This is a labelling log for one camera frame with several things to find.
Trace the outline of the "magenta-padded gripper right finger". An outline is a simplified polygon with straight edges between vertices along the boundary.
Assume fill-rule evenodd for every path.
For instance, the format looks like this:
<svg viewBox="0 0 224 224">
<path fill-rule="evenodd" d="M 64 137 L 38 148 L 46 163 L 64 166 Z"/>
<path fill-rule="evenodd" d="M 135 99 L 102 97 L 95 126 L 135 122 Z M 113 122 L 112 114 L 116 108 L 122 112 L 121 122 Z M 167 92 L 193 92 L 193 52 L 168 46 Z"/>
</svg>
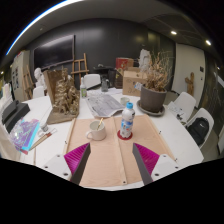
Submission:
<svg viewBox="0 0 224 224">
<path fill-rule="evenodd" d="M 167 154 L 158 155 L 152 150 L 134 143 L 132 153 L 145 185 L 168 176 L 181 167 Z"/>
</svg>

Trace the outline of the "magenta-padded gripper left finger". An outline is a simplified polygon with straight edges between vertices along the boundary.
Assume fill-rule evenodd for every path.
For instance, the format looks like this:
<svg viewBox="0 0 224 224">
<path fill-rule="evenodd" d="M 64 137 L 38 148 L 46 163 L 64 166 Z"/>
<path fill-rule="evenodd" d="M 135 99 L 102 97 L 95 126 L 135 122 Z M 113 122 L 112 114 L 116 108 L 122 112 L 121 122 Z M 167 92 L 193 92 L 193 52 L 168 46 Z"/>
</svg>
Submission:
<svg viewBox="0 0 224 224">
<path fill-rule="evenodd" d="M 90 153 L 90 144 L 86 143 L 65 155 L 55 155 L 42 169 L 79 185 Z"/>
</svg>

